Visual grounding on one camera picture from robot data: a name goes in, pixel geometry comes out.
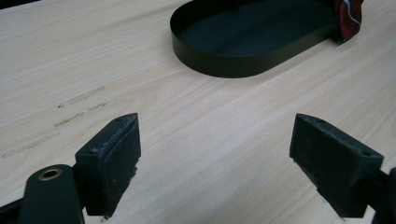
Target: light wood surface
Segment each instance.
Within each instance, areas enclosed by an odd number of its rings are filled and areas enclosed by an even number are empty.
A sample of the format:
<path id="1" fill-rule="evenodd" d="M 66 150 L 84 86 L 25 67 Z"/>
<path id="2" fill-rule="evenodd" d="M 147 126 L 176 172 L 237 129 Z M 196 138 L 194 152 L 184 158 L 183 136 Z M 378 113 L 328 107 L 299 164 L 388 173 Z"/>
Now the light wood surface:
<path id="1" fill-rule="evenodd" d="M 341 219 L 289 157 L 296 113 L 329 121 L 396 166 L 396 2 L 363 4 L 361 32 L 255 77 L 208 77 L 172 50 L 187 0 L 43 0 L 0 10 L 0 205 L 137 112 L 142 157 L 108 221 L 371 223 Z"/>

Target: scratch mark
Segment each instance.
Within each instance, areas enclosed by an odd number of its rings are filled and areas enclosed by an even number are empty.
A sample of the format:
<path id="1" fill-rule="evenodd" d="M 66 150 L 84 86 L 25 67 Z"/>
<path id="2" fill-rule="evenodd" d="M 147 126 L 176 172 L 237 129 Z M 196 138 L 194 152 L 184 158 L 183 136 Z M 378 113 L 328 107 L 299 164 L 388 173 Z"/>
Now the scratch mark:
<path id="1" fill-rule="evenodd" d="M 54 124 L 53 126 L 56 128 L 58 126 L 61 126 L 63 124 L 66 124 L 67 122 L 71 121 L 72 119 L 78 118 L 84 116 L 84 112 L 79 112 L 78 114 L 76 114 L 74 117 L 70 118 L 70 119 L 63 119 L 61 122 Z"/>
<path id="2" fill-rule="evenodd" d="M 97 108 L 99 108 L 99 107 L 105 107 L 107 104 L 99 104 L 99 105 L 97 105 L 97 106 L 94 106 L 94 107 L 91 107 L 91 108 L 89 108 L 88 109 L 88 111 L 93 111 L 93 110 L 95 110 L 95 109 L 97 109 Z"/>
<path id="3" fill-rule="evenodd" d="M 55 134 L 52 134 L 52 135 L 49 135 L 49 136 L 45 136 L 45 137 L 42 137 L 42 138 L 38 139 L 37 141 L 35 141 L 35 142 L 31 143 L 31 144 L 28 144 L 26 146 L 20 147 L 20 148 L 15 149 L 15 150 L 11 150 L 11 151 L 7 152 L 6 154 L 4 154 L 2 156 L 2 158 L 5 159 L 5 158 L 8 158 L 8 157 L 14 156 L 14 155 L 16 155 L 16 154 L 18 154 L 20 152 L 23 152 L 23 151 L 25 151 L 27 149 L 37 147 L 40 144 L 43 144 L 43 143 L 49 141 L 50 139 L 58 136 L 59 134 L 61 134 L 61 133 L 55 133 Z"/>
<path id="4" fill-rule="evenodd" d="M 104 89 L 105 89 L 105 86 L 101 86 L 101 87 L 96 88 L 96 89 L 94 89 L 94 90 L 92 90 L 92 91 L 88 91 L 88 92 L 86 92 L 86 93 L 84 93 L 84 94 L 82 94 L 82 95 L 80 95 L 80 96 L 78 96 L 78 97 L 75 97 L 75 98 L 69 100 L 68 103 L 69 103 L 70 105 L 73 105 L 73 104 L 77 103 L 78 101 L 85 100 L 85 99 L 87 99 L 88 97 L 90 97 L 90 96 L 92 96 L 92 95 L 95 95 L 95 94 L 96 94 L 97 92 L 99 92 L 99 91 L 103 91 Z"/>

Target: black tray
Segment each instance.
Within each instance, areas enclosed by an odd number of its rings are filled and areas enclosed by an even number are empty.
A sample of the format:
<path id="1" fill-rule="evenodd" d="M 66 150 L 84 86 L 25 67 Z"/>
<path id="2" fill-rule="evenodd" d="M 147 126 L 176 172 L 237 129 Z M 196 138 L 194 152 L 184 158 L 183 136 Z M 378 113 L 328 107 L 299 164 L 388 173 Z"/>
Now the black tray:
<path id="1" fill-rule="evenodd" d="M 332 0 L 195 0 L 170 26 L 176 56 L 213 77 L 258 75 L 339 35 Z"/>

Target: red and black object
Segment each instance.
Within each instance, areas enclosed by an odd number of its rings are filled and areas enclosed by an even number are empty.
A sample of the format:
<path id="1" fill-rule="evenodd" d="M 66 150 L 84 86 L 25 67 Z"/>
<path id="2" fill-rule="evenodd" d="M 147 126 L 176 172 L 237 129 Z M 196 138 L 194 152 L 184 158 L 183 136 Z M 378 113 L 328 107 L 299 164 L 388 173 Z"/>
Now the red and black object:
<path id="1" fill-rule="evenodd" d="M 22 199 L 0 208 L 0 223 L 84 223 L 111 217 L 141 156 L 137 114 L 113 119 L 76 153 L 76 164 L 52 165 L 32 174 Z"/>
<path id="2" fill-rule="evenodd" d="M 384 157 L 330 123 L 297 114 L 290 156 L 340 217 L 363 217 L 367 205 L 373 223 L 396 223 L 396 168 L 380 170 Z"/>
<path id="3" fill-rule="evenodd" d="M 334 13 L 340 17 L 341 36 L 348 40 L 361 29 L 361 4 L 363 0 L 333 0 Z"/>

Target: wooden table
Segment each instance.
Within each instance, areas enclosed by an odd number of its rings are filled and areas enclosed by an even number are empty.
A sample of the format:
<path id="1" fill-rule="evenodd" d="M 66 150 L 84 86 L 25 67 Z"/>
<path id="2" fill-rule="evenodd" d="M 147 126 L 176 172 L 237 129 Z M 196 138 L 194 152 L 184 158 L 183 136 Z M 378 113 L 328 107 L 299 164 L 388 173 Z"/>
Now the wooden table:
<path id="1" fill-rule="evenodd" d="M 169 19 L 187 0 L 43 0 L 0 11 L 0 204 L 36 170 L 72 165 L 137 112 L 142 157 L 107 223 L 371 223 L 338 217 L 289 157 L 296 113 L 325 119 L 396 166 L 396 4 L 361 32 L 255 77 L 190 70 Z M 86 217 L 101 223 L 100 217 Z"/>

